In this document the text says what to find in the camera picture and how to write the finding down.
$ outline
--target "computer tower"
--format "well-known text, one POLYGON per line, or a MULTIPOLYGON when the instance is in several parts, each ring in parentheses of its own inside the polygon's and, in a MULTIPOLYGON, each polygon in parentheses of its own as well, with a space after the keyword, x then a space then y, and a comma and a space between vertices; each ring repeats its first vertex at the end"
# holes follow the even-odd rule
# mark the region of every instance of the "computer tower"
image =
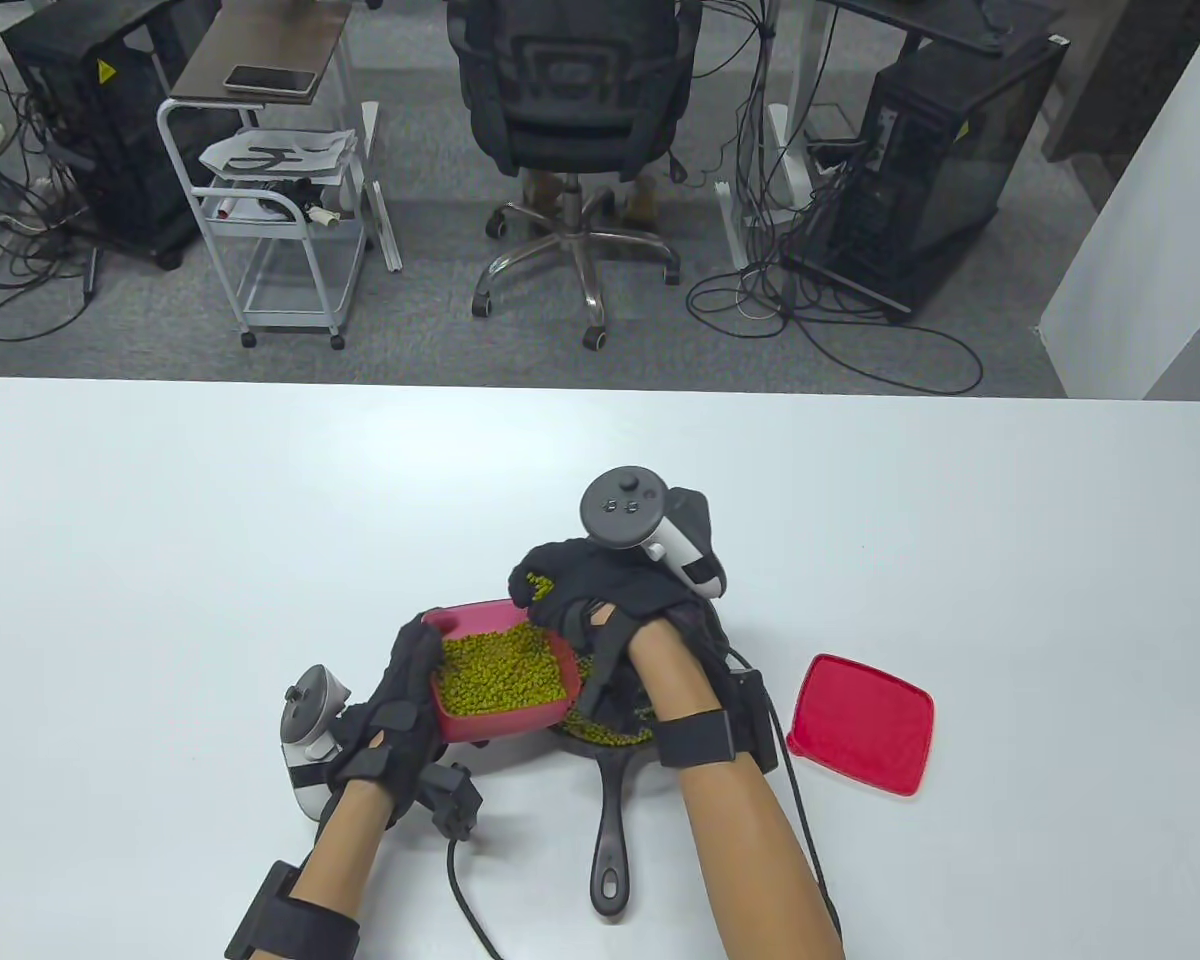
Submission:
MULTIPOLYGON (((221 0, 56 0, 1 32, 46 150, 71 169, 88 206, 70 229, 172 269, 198 229, 156 130, 221 0)), ((174 134, 199 186, 197 157, 239 128, 224 110, 180 110, 174 134)))
POLYGON ((932 42, 876 74, 823 274, 907 314, 996 215, 1070 44, 1040 36, 1003 58, 932 42))

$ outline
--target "forearm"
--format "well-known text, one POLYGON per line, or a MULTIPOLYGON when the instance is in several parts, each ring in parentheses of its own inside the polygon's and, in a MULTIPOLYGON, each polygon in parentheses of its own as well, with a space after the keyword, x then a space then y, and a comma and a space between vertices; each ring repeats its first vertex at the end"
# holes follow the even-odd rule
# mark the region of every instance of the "forearm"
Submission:
MULTIPOLYGON (((660 721, 720 708, 667 622, 642 628, 629 655, 660 721)), ((679 782, 728 960, 842 960, 809 860, 751 755, 684 769, 679 782)))
MULTIPOLYGON (((348 782, 289 896, 356 918, 382 832, 395 803, 378 784, 348 782)), ((258 950, 260 960, 276 956, 258 950)))

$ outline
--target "red container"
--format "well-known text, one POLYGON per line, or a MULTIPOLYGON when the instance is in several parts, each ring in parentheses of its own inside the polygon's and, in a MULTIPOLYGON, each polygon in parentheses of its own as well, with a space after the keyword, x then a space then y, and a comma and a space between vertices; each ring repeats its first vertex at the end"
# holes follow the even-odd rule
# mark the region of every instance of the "red container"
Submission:
POLYGON ((934 698, 906 680, 818 654, 796 701, 792 754, 851 780, 914 796, 934 740, 934 698))
MULTIPOLYGON (((444 634, 445 641, 454 641, 473 634, 502 634, 528 622, 528 613, 510 600, 486 600, 486 602, 468 602, 462 607, 431 611, 422 617, 422 622, 434 623, 440 634, 444 634)), ((436 678, 431 677, 431 696, 436 703, 436 714, 440 719, 440 736, 445 743, 469 744, 475 740, 493 740, 496 737, 546 730, 563 721, 564 714, 569 713, 569 708, 582 691, 578 664, 574 659, 574 649, 564 637, 548 632, 546 643, 560 665, 560 684, 565 691, 564 698, 553 700, 551 703, 505 713, 454 716, 445 713, 440 690, 436 685, 436 678)))

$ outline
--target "wooden tabletop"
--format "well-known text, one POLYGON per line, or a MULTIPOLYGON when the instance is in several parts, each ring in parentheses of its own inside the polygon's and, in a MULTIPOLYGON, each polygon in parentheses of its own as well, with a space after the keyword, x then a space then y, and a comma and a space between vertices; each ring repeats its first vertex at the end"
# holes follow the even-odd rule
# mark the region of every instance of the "wooden tabletop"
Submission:
POLYGON ((228 0, 174 84, 175 100, 252 104, 308 104, 325 78, 350 14, 350 5, 316 0, 228 0), (316 84, 304 97, 235 92, 222 86, 232 70, 308 70, 316 84))

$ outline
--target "white paper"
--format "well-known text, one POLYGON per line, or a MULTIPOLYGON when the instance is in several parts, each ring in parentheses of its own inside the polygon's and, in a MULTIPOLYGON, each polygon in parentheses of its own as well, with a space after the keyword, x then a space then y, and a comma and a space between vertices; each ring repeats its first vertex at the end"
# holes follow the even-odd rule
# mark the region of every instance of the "white paper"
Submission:
POLYGON ((200 162, 228 180, 311 178, 313 184, 340 184, 356 132, 275 131, 247 128, 204 148, 200 162))

